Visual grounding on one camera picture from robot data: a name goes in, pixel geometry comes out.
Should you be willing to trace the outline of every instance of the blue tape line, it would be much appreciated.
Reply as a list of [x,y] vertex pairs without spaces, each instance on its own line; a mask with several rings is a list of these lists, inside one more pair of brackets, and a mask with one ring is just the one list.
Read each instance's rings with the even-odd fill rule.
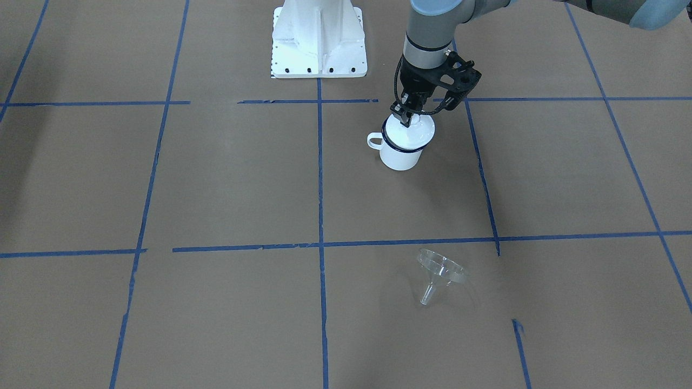
[[[190,105],[189,100],[175,100],[171,105]],[[77,101],[77,102],[11,102],[9,107],[109,107],[113,105],[165,105],[166,101]]]
[[117,254],[134,254],[135,248],[126,248],[122,250],[79,250],[79,251],[31,251],[24,253],[0,253],[0,258],[30,258],[30,257],[78,257],[82,255],[117,255]]
[[361,240],[353,242],[325,242],[325,247],[347,246],[398,246],[402,244],[445,244],[494,242],[493,237],[463,237],[448,239],[401,239],[401,240]]
[[529,377],[529,367],[526,364],[526,356],[524,355],[524,345],[521,341],[521,334],[524,333],[524,327],[519,323],[517,319],[512,319],[512,326],[514,327],[514,338],[517,340],[517,348],[519,349],[519,359],[521,360],[521,369],[524,372],[524,382],[526,383],[526,389],[531,389],[531,377]]
[[615,237],[648,237],[658,236],[656,231],[644,231],[637,233],[601,233],[601,234],[566,234],[566,235],[529,235],[529,236],[504,236],[501,242],[521,242],[527,240],[567,240],[567,239],[605,239]]
[[380,102],[376,98],[355,98],[344,100],[242,100],[237,104],[334,104],[334,103],[369,103]]
[[15,88],[17,88],[17,84],[19,83],[19,77],[21,77],[21,72],[24,70],[24,65],[26,64],[26,59],[29,57],[29,53],[31,52],[31,48],[34,46],[34,42],[36,41],[36,36],[39,34],[39,29],[41,28],[41,23],[43,23],[43,18],[44,15],[46,14],[46,9],[48,9],[48,1],[44,1],[44,6],[41,9],[41,15],[39,16],[39,20],[36,23],[36,28],[34,28],[34,33],[31,35],[31,39],[29,39],[29,45],[26,47],[26,51],[24,51],[24,56],[21,58],[21,62],[19,63],[19,68],[17,69],[17,73],[15,74],[15,79],[12,81],[12,86],[10,87],[10,91],[7,93],[7,98],[5,99],[5,105],[2,107],[2,110],[0,110],[0,122],[2,122],[3,118],[5,117],[5,113],[7,112],[8,104],[10,104],[10,101],[12,100],[12,95],[15,94]]
[[665,236],[678,236],[678,235],[692,235],[692,230],[683,231],[661,231],[661,234]]
[[[692,230],[664,231],[663,235],[692,235]],[[630,233],[599,233],[599,234],[564,234],[564,235],[525,235],[525,236],[498,236],[501,242],[522,242],[539,240],[568,240],[568,239],[608,239],[624,237],[654,237],[657,231],[641,231]],[[288,244],[247,244],[238,246],[198,246],[176,247],[174,253],[193,253],[204,251],[243,251],[259,249],[279,248],[314,248],[320,245],[324,247],[351,247],[351,246],[400,246],[406,244],[454,244],[454,243],[482,243],[495,242],[495,237],[461,237],[441,239],[400,239],[400,240],[359,240],[346,242],[313,242],[313,243],[288,243]]]
[[111,374],[111,383],[109,388],[115,389],[116,379],[118,378],[118,369],[120,368],[120,356],[122,355],[122,344],[125,342],[125,332],[127,330],[127,320],[129,318],[130,308],[132,306],[132,295],[134,292],[135,274],[139,266],[139,258],[141,254],[142,244],[144,242],[144,233],[147,228],[147,216],[149,214],[149,206],[152,201],[152,193],[154,191],[154,180],[156,179],[156,167],[158,166],[158,156],[161,153],[161,141],[163,140],[163,132],[166,127],[168,117],[168,107],[170,106],[171,95],[173,94],[173,83],[175,82],[175,73],[178,69],[178,58],[180,57],[180,49],[183,45],[183,35],[185,33],[185,23],[188,18],[188,9],[190,8],[190,0],[185,0],[185,10],[183,11],[183,19],[180,25],[180,33],[178,34],[178,45],[173,57],[173,67],[171,68],[171,76],[168,81],[168,93],[166,94],[166,103],[163,106],[163,116],[161,117],[161,126],[158,129],[158,139],[156,141],[156,151],[154,153],[154,162],[152,163],[152,173],[149,176],[149,187],[147,189],[147,198],[144,203],[144,211],[142,212],[142,226],[139,230],[139,238],[137,239],[137,251],[132,261],[132,272],[130,274],[129,291],[127,293],[127,309],[125,315],[122,316],[122,324],[120,325],[120,336],[118,337],[118,347],[116,349],[115,361],[113,361],[113,372]]
[[598,72],[596,72],[596,67],[594,66],[594,62],[591,60],[591,55],[589,55],[589,50],[586,48],[586,44],[584,43],[584,39],[581,36],[581,33],[579,32],[579,27],[576,25],[576,21],[574,20],[574,16],[572,15],[572,11],[570,10],[570,6],[565,3],[565,9],[567,10],[568,15],[570,16],[570,20],[572,21],[572,25],[574,27],[574,31],[576,32],[576,36],[579,39],[579,43],[581,44],[581,48],[584,50],[584,54],[586,55],[586,59],[589,62],[589,66],[591,66],[591,72],[594,74],[594,78],[596,79],[596,83],[599,86],[599,89],[601,90],[601,95],[603,96],[603,101],[606,103],[606,108],[608,108],[608,113],[610,114],[610,119],[612,121],[613,126],[615,127],[615,131],[617,132],[617,137],[620,140],[620,144],[622,145],[622,149],[625,152],[625,156],[627,157],[627,161],[630,164],[630,168],[632,169],[632,173],[635,175],[635,179],[637,180],[637,185],[639,186],[639,191],[641,192],[642,197],[644,198],[644,202],[646,203],[646,207],[649,211],[649,215],[651,216],[651,220],[654,223],[654,226],[656,227],[656,231],[658,233],[659,239],[661,240],[661,244],[663,245],[664,250],[666,251],[666,256],[668,257],[668,262],[671,264],[671,268],[673,269],[673,272],[675,274],[675,278],[677,279],[677,284],[680,286],[680,290],[682,291],[682,295],[685,299],[685,302],[687,303],[687,308],[689,309],[690,313],[692,313],[692,301],[690,301],[690,296],[687,293],[687,288],[685,287],[684,282],[682,281],[682,277],[680,276],[680,272],[677,269],[677,265],[675,264],[675,260],[673,259],[673,255],[671,254],[670,249],[668,248],[668,243],[666,242],[666,238],[664,237],[663,233],[661,232],[661,226],[658,223],[658,219],[656,218],[656,214],[653,211],[653,207],[651,206],[651,202],[649,201],[648,195],[646,194],[646,190],[644,189],[644,185],[641,182],[641,179],[639,178],[639,173],[637,172],[637,168],[635,167],[635,162],[632,159],[632,156],[630,155],[630,150],[627,148],[627,143],[625,142],[625,138],[622,135],[622,131],[620,131],[620,126],[617,123],[617,119],[615,118],[615,114],[612,110],[612,107],[610,106],[610,102],[608,101],[608,97],[606,95],[605,90],[603,89],[603,85],[601,84],[601,78],[599,77]]
[[322,178],[322,79],[317,79],[317,146],[318,146],[318,200],[319,200],[319,248],[320,248],[320,304],[322,308],[322,386],[329,389],[329,353],[327,352],[327,287],[325,280],[325,225],[324,191]]
[[244,251],[244,250],[276,250],[279,248],[311,248],[319,243],[288,243],[288,244],[245,244],[241,246],[199,246],[175,247],[174,253],[198,253],[202,251]]
[[692,96],[642,96],[642,97],[610,97],[608,96],[609,100],[616,100],[616,101],[670,101],[670,100],[680,100],[680,101],[687,101],[687,100],[692,100]]
[[323,104],[334,104],[334,103],[368,103],[368,102],[380,102],[380,100],[376,98],[368,99],[368,98],[354,98],[354,99],[346,99],[346,100],[322,100]]
[[[442,98],[434,98],[432,101],[442,101]],[[470,102],[500,102],[500,101],[601,101],[603,98],[591,97],[564,97],[564,98],[467,98]]]
[[488,183],[485,180],[485,172],[483,170],[483,161],[480,157],[480,150],[478,149],[478,140],[475,135],[475,126],[473,125],[473,116],[471,115],[471,106],[468,100],[464,100],[466,105],[466,117],[468,118],[468,126],[471,128],[471,138],[473,139],[473,149],[476,153],[476,158],[478,159],[478,171],[480,172],[480,179],[483,183],[483,191],[485,191],[485,202],[488,207],[488,216],[490,217],[490,227],[493,229],[493,239],[495,240],[495,250],[498,252],[498,257],[500,256],[500,240],[498,239],[498,227],[495,225],[495,215],[493,214],[493,204],[490,201],[490,192],[488,191]]

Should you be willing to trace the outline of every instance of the grid square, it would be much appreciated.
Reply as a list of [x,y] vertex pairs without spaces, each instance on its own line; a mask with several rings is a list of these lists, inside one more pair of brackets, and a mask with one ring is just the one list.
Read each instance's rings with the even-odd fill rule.
[[523,382],[494,245],[427,248],[464,264],[473,285],[449,286],[423,307],[427,279],[417,246],[325,249],[330,388],[517,388]]
[[0,102],[5,102],[41,15],[44,0],[0,3]]
[[603,102],[471,111],[500,235],[655,230]]
[[658,237],[502,247],[533,387],[689,387],[690,312]]
[[148,251],[135,295],[119,388],[322,387],[315,248]]
[[435,137],[411,170],[385,166],[365,137],[383,104],[325,104],[325,240],[493,236],[463,108],[435,116]]
[[131,255],[0,260],[0,387],[107,387],[131,267]]
[[193,1],[173,96],[195,102],[311,99],[315,80],[271,78],[274,8],[281,1]]
[[659,225],[692,229],[692,101],[610,104]]
[[0,251],[133,248],[161,107],[11,107]]
[[692,28],[685,12],[645,31],[571,9],[606,95],[692,96]]
[[184,2],[51,2],[13,102],[164,100]]
[[317,242],[316,122],[313,104],[171,107],[145,247]]

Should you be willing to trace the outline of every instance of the mug handle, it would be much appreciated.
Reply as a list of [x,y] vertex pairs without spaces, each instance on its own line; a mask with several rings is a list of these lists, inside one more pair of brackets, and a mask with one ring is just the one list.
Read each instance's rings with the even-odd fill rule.
[[370,146],[371,149],[375,150],[382,150],[382,143],[373,143],[373,139],[382,139],[382,133],[381,132],[371,132],[370,134],[367,135],[367,145]]

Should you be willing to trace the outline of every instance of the robot mount pedestal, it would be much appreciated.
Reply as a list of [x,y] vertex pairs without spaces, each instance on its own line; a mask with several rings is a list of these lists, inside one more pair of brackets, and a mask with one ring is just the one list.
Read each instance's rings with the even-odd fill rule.
[[350,0],[286,0],[274,10],[271,75],[346,78],[367,73],[363,13]]

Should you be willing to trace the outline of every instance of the clear plastic funnel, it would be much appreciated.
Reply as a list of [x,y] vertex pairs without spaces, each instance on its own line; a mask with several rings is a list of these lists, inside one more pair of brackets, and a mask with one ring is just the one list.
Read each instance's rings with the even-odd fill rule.
[[468,277],[468,273],[465,272],[464,268],[454,261],[426,248],[420,249],[418,263],[425,269],[430,281],[425,293],[423,293],[423,298],[421,298],[421,304],[423,305],[430,303],[430,299],[433,298],[439,288],[444,288],[452,282],[461,284]]

